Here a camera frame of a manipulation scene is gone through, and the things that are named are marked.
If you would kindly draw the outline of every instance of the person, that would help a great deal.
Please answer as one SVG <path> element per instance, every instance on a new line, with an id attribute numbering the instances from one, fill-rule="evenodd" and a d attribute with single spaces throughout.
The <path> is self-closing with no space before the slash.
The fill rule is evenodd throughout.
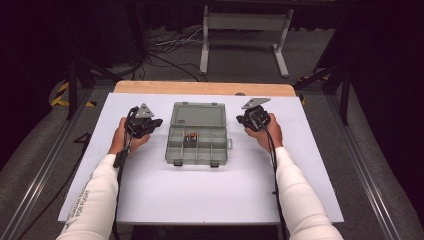
<path id="1" fill-rule="evenodd" d="M 290 240 L 343 239 L 328 218 L 318 195 L 284 148 L 283 134 L 275 115 L 269 113 L 269 116 L 271 121 L 267 128 L 275 147 L 278 194 Z M 268 152 L 272 150 L 264 130 L 254 132 L 245 128 L 245 132 L 262 148 Z"/>
<path id="2" fill-rule="evenodd" d="M 98 163 L 87 185 L 71 208 L 58 240 L 109 239 L 115 219 L 118 195 L 118 168 L 113 167 L 115 157 L 123 148 L 126 118 L 121 118 L 115 130 L 108 154 Z M 150 135 L 133 138 L 130 153 L 145 144 Z"/>
<path id="3" fill-rule="evenodd" d="M 290 240 L 343 239 L 331 224 L 318 195 L 284 148 L 283 134 L 275 115 L 269 115 L 271 121 L 267 128 L 274 142 L 279 198 Z M 57 237 L 58 240 L 109 239 L 118 193 L 118 169 L 113 167 L 113 163 L 123 146 L 125 120 L 121 119 L 108 154 L 99 162 L 91 179 L 75 201 L 62 233 Z M 273 150 L 270 149 L 268 135 L 264 130 L 254 132 L 245 128 L 245 132 L 268 152 Z M 149 137 L 145 135 L 141 139 L 134 139 L 131 152 L 146 143 Z"/>

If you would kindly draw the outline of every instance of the handheld controller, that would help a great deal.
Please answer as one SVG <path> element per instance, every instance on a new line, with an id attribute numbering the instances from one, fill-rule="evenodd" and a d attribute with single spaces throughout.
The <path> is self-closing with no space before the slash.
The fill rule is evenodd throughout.
<path id="1" fill-rule="evenodd" d="M 246 109 L 244 115 L 237 116 L 237 121 L 244 127 L 250 128 L 255 132 L 263 129 L 271 122 L 268 112 L 264 110 L 261 104 L 268 102 L 269 98 L 252 98 L 241 109 Z"/>
<path id="2" fill-rule="evenodd" d="M 155 128 L 162 125 L 162 119 L 152 120 L 154 117 L 152 111 L 146 104 L 141 104 L 140 107 L 134 107 L 130 110 L 127 118 L 127 132 L 135 138 L 142 138 L 146 134 L 151 134 Z"/>

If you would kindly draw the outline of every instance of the white board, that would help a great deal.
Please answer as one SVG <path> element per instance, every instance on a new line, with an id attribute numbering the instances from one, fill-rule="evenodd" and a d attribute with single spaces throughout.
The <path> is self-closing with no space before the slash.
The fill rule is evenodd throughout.
<path id="1" fill-rule="evenodd" d="M 274 175 L 269 154 L 247 136 L 236 120 L 251 97 L 220 95 L 109 94 L 91 142 L 59 215 L 66 221 L 71 206 L 97 163 L 107 154 L 116 127 L 134 106 L 146 103 L 164 120 L 150 140 L 126 161 L 117 221 L 128 224 L 275 224 L 279 223 Z M 175 102 L 223 103 L 227 135 L 233 141 L 228 162 L 206 165 L 167 164 L 165 150 Z M 263 104 L 276 115 L 284 146 L 317 192 L 332 222 L 343 222 L 339 204 L 297 97 L 271 97 Z"/>

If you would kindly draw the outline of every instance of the white long-sleeve shirt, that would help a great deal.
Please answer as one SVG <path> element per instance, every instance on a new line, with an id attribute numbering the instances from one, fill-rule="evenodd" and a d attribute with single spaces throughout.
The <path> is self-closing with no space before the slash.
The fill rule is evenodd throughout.
<path id="1" fill-rule="evenodd" d="M 343 239 L 302 171 L 284 147 L 276 149 L 281 209 L 291 240 Z M 58 240 L 109 239 L 118 194 L 115 155 L 106 155 L 71 209 Z"/>

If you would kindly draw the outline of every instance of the gray carpet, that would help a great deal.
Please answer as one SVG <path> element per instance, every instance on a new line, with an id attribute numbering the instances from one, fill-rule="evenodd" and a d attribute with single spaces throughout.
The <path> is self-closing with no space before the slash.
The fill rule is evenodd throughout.
<path id="1" fill-rule="evenodd" d="M 196 30 L 196 27 L 188 29 L 188 31 L 192 30 Z M 312 69 L 332 33 L 332 31 L 319 30 L 289 32 L 283 48 L 283 56 L 290 73 L 290 77 L 287 79 L 280 77 L 274 55 L 270 50 L 270 46 L 276 41 L 278 34 L 262 32 L 258 36 L 251 34 L 254 37 L 246 37 L 234 32 L 217 33 L 210 43 L 211 52 L 206 78 L 211 82 L 293 84 L 297 78 L 312 74 Z M 200 53 L 201 44 L 193 42 L 173 53 L 158 56 L 175 64 L 193 63 L 198 66 Z M 167 65 L 153 57 L 151 60 L 156 65 Z M 181 67 L 198 77 L 200 81 L 204 81 L 204 78 L 198 74 L 198 70 L 194 66 L 181 65 Z M 121 71 L 126 68 L 127 66 L 124 65 L 116 66 L 113 71 Z M 175 67 L 155 67 L 145 63 L 143 68 L 137 70 L 136 79 L 194 81 L 190 75 Z M 132 74 L 125 76 L 126 79 L 131 77 Z M 72 128 L 70 136 L 66 139 L 65 147 L 60 153 L 60 157 L 24 227 L 46 206 L 70 174 L 82 150 L 82 144 L 73 143 L 73 141 L 86 132 L 93 132 L 107 94 L 113 91 L 113 85 L 109 83 L 111 83 L 110 80 L 98 81 L 90 97 L 90 101 L 95 101 L 98 105 L 83 108 L 82 114 Z M 319 85 L 314 84 L 309 89 L 318 89 Z M 56 94 L 57 88 L 52 92 L 52 95 Z M 304 91 L 302 93 L 306 97 L 306 104 L 304 105 L 306 116 L 330 180 L 337 192 L 337 198 L 345 218 L 344 223 L 335 226 L 345 239 L 387 239 L 354 168 L 351 153 L 340 129 L 337 127 L 338 120 L 330 111 L 327 97 L 319 91 Z M 53 111 L 34 128 L 1 171 L 0 233 L 6 229 L 48 155 L 50 146 L 54 144 L 65 122 L 66 115 L 67 107 L 53 107 Z M 349 128 L 357 141 L 373 179 L 381 190 L 384 202 L 399 235 L 402 239 L 424 239 L 423 230 L 417 220 L 416 213 L 379 150 L 355 98 L 354 91 L 352 91 L 350 97 L 348 117 Z M 60 233 L 63 225 L 57 222 L 57 217 L 67 189 L 68 187 L 32 226 L 23 239 L 54 239 Z M 130 239 L 132 226 L 119 226 L 119 231 L 123 239 Z"/>

